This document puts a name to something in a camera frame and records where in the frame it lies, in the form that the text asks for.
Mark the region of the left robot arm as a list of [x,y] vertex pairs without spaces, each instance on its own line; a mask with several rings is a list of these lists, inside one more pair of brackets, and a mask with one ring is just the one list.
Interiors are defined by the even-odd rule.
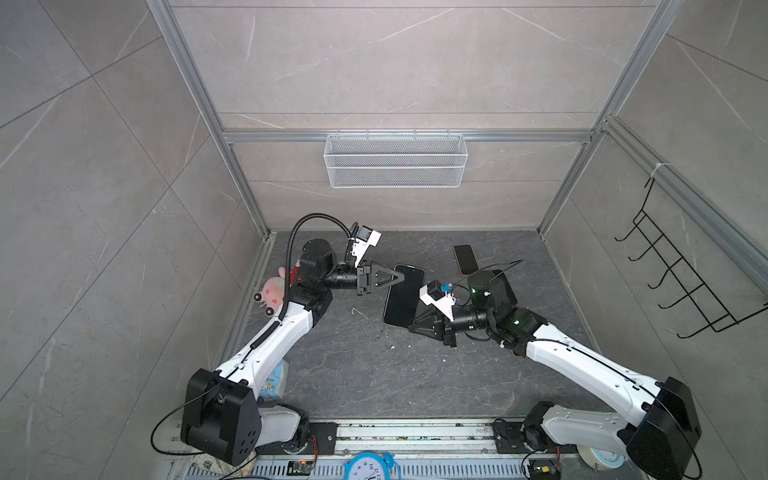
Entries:
[[363,295],[403,281],[402,274],[364,260],[380,237],[361,228],[342,261],[323,239],[303,246],[293,273],[281,275],[288,284],[270,321],[229,360],[190,378],[180,427],[184,444],[230,465],[241,464],[261,446],[301,450],[306,445],[306,414],[279,403],[260,404],[259,392],[288,351],[325,314],[334,290]]

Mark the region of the phone with pink edge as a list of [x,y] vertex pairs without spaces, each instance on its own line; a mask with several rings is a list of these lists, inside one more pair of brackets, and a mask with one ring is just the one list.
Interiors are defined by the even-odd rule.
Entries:
[[455,245],[453,251],[459,272],[462,276],[469,276],[479,270],[479,265],[471,245]]

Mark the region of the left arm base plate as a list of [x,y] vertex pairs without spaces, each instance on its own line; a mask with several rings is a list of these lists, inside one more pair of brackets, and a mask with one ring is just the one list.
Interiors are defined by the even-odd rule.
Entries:
[[336,449],[339,425],[333,422],[301,424],[283,450],[292,455],[333,455]]

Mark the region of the blue alarm clock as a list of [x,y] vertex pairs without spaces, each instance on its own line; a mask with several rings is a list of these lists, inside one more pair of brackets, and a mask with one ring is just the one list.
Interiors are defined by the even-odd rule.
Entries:
[[360,453],[344,465],[344,480],[400,480],[401,478],[401,467],[390,453]]

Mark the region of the wet wipes pack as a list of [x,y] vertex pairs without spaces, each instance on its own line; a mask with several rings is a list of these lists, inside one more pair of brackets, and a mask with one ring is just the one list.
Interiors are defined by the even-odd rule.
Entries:
[[258,399],[260,401],[281,401],[286,390],[288,371],[289,363],[286,360],[281,360],[259,390]]

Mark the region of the pink pig plush toy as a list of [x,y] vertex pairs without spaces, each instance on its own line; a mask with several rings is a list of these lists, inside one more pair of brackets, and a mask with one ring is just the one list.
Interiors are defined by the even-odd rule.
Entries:
[[268,278],[262,288],[254,294],[254,301],[267,317],[279,313],[285,297],[286,269],[280,267],[278,275]]

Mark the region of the aluminium mounting rail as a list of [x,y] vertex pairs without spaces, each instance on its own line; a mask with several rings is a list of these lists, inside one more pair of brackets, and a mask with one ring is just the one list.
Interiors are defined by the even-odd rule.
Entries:
[[[544,416],[536,413],[524,421],[540,426],[556,444],[584,445],[623,455],[639,465],[660,456],[653,452],[653,442],[634,438],[637,429],[618,416],[606,412],[587,412],[554,407]],[[499,454],[492,436],[490,419],[347,419],[329,420],[339,425],[333,455],[349,455],[364,451],[388,451],[407,454]],[[288,429],[269,434],[263,440],[259,433],[247,428],[235,441],[232,455],[220,455],[211,450],[211,456],[237,465],[245,461],[253,450],[266,455],[288,454],[283,450],[299,426],[311,421],[306,417],[288,420]]]

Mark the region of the black phone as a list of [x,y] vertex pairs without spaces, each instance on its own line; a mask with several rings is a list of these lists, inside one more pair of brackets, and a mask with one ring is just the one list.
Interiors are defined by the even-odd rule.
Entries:
[[484,289],[506,288],[509,286],[505,271],[502,269],[490,269],[486,271]]
[[424,285],[423,269],[398,264],[394,270],[403,276],[403,281],[389,288],[383,313],[387,325],[406,328],[415,317],[420,303],[419,290]]

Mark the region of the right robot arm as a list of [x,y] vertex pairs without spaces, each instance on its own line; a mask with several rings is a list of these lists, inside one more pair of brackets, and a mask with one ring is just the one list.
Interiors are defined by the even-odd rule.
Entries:
[[690,388],[669,377],[656,380],[626,368],[572,339],[543,316],[519,306],[500,270],[468,278],[468,302],[459,303],[451,284],[408,286],[404,298],[426,306],[409,309],[410,332],[453,347],[461,332],[480,330],[517,357],[545,365],[589,391],[609,411],[566,408],[539,402],[522,434],[533,451],[575,445],[630,459],[654,479],[684,479],[699,458],[702,436]]

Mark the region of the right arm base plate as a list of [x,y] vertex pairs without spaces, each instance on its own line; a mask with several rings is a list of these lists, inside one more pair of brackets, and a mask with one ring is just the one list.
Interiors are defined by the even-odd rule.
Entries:
[[524,421],[497,418],[490,423],[496,450],[499,454],[523,454],[531,452],[554,454],[560,449],[564,454],[575,454],[575,445],[556,444],[540,426],[530,426]]

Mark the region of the cream alarm clock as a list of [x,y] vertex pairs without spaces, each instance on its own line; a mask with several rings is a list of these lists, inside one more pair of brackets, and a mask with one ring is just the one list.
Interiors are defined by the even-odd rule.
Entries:
[[614,452],[584,445],[578,445],[577,451],[584,463],[595,471],[615,470],[625,463],[625,457]]

